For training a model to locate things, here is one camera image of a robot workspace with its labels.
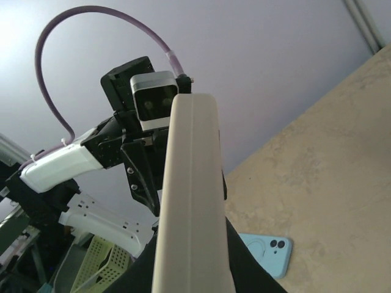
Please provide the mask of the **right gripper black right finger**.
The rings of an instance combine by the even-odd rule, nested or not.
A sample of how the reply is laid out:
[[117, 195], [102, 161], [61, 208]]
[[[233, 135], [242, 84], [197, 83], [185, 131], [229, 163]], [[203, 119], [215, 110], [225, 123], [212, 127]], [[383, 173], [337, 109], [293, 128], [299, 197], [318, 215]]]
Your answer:
[[225, 220], [230, 271], [236, 292], [286, 293], [287, 291], [255, 260], [229, 219]]

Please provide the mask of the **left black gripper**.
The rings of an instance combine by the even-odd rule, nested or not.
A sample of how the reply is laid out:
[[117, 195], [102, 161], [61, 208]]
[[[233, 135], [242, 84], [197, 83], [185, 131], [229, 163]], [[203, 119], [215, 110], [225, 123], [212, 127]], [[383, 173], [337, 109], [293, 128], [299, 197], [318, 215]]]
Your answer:
[[158, 191], [162, 189], [169, 129], [126, 133], [120, 154], [134, 200], [159, 216]]

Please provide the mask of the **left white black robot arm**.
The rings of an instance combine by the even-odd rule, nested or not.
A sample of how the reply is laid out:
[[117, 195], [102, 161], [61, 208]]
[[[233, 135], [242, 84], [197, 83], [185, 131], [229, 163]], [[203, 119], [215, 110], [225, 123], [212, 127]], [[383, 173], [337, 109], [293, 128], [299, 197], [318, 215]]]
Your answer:
[[[179, 68], [155, 71], [148, 57], [113, 69], [101, 85], [114, 115], [56, 150], [32, 155], [7, 178], [10, 197], [40, 226], [72, 226], [132, 256], [153, 236], [159, 254], [216, 255], [227, 248], [217, 107], [191, 84]], [[131, 196], [159, 219], [157, 228], [115, 215], [75, 182], [118, 165]]]

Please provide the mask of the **beige phone case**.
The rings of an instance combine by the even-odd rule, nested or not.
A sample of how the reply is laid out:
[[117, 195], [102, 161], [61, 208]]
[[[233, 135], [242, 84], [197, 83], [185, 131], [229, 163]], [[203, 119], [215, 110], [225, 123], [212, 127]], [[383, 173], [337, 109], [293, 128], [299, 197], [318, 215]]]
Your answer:
[[234, 292], [224, 212], [216, 100], [174, 98], [153, 271], [153, 292]]

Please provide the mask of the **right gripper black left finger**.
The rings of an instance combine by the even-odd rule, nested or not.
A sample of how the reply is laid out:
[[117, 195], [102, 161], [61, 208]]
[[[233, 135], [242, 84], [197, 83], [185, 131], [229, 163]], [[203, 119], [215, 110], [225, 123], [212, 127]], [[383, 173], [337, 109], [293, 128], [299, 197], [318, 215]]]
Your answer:
[[114, 281], [104, 293], [151, 293], [158, 228], [140, 256]]

